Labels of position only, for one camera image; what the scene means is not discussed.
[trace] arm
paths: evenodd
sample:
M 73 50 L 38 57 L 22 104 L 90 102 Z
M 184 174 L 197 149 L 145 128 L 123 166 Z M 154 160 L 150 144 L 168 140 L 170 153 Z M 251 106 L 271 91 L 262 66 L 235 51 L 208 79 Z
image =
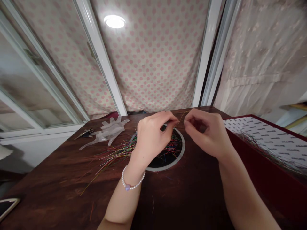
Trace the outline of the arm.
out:
M 194 142 L 219 161 L 226 206 L 234 227 L 280 229 L 232 146 L 221 116 L 192 109 L 184 124 Z M 197 130 L 201 124 L 207 126 L 204 133 Z
M 165 131 L 162 132 L 160 130 L 161 126 L 169 120 L 170 122 Z M 144 170 L 171 140 L 173 128 L 178 123 L 178 118 L 170 111 L 156 113 L 139 122 L 137 144 L 132 151 L 131 159 L 124 172 L 126 184 L 134 186 L 139 183 L 143 177 Z M 126 191 L 120 179 L 98 230 L 130 229 L 137 209 L 140 191 L 141 185 Z

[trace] smartphone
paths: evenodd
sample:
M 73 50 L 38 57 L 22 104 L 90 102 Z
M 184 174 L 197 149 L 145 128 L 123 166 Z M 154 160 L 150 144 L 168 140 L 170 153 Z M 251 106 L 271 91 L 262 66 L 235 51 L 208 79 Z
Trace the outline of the smartphone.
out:
M 19 201 L 18 198 L 0 200 L 0 222 L 12 211 Z

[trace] glass pane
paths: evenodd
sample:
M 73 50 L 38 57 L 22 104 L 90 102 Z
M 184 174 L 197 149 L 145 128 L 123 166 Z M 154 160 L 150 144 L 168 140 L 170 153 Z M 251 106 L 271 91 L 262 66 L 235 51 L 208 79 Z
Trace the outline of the glass pane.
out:
M 13 1 L 89 115 L 116 111 L 73 1 Z
M 0 100 L 0 132 L 32 128 L 32 126 Z
M 28 46 L 29 50 L 36 56 L 40 56 L 33 44 L 30 42 L 26 34 L 23 32 L 21 27 L 18 25 L 14 17 L 10 14 L 6 6 L 3 4 L 2 1 L 0 1 L 0 9 L 3 11 L 4 15 L 8 19 L 8 21 L 11 23 L 11 25 L 14 27 L 16 32 L 19 34 L 19 36 L 23 39 L 24 43 Z M 71 100 L 71 98 L 68 96 L 62 85 L 59 83 L 57 78 L 54 76 L 53 72 L 51 69 L 49 69 L 48 65 L 42 60 L 38 59 L 37 62 L 39 65 L 44 69 L 44 71 L 49 75 L 53 83 L 57 86 L 57 88 L 61 91 L 62 95 L 65 97 L 67 102 L 70 104 L 70 106 L 73 108 L 73 110 L 76 112 L 80 120 L 84 121 L 86 118 L 80 113 L 79 109 L 76 107 L 75 103 Z
M 0 86 L 44 127 L 72 123 L 26 63 L 0 34 Z
M 91 0 L 128 111 L 191 106 L 209 2 Z

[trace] pearl bracelet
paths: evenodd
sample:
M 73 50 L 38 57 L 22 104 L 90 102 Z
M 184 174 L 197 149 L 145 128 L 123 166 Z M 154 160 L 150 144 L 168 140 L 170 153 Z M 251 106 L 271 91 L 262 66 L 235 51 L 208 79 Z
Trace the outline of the pearl bracelet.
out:
M 124 170 L 122 171 L 122 184 L 125 186 L 125 190 L 126 190 L 126 191 L 129 191 L 130 189 L 134 189 L 134 188 L 136 188 L 137 186 L 140 185 L 140 183 L 143 181 L 143 179 L 144 179 L 144 177 L 145 177 L 145 171 L 144 171 L 143 177 L 142 177 L 142 179 L 140 180 L 140 182 L 139 182 L 137 185 L 131 187 L 131 185 L 126 184 L 126 183 L 125 183 L 125 180 L 124 180 L 124 172 L 125 172 L 125 169 L 127 168 L 127 166 L 128 166 L 128 165 L 126 165 L 126 167 L 125 167 Z

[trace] hand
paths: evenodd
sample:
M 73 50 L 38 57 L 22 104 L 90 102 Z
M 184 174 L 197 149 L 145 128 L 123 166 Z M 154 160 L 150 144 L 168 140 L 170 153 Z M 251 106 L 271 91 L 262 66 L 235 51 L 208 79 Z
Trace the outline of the hand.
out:
M 167 121 L 164 131 L 160 128 Z M 131 161 L 137 162 L 142 169 L 166 147 L 170 142 L 173 128 L 179 123 L 171 111 L 158 112 L 152 116 L 145 117 L 138 123 L 138 138 L 134 151 L 131 154 Z
M 199 132 L 201 124 L 207 127 L 204 133 Z M 221 115 L 192 109 L 186 115 L 184 125 L 185 131 L 190 135 L 195 144 L 218 160 L 221 160 L 233 151 L 235 152 Z

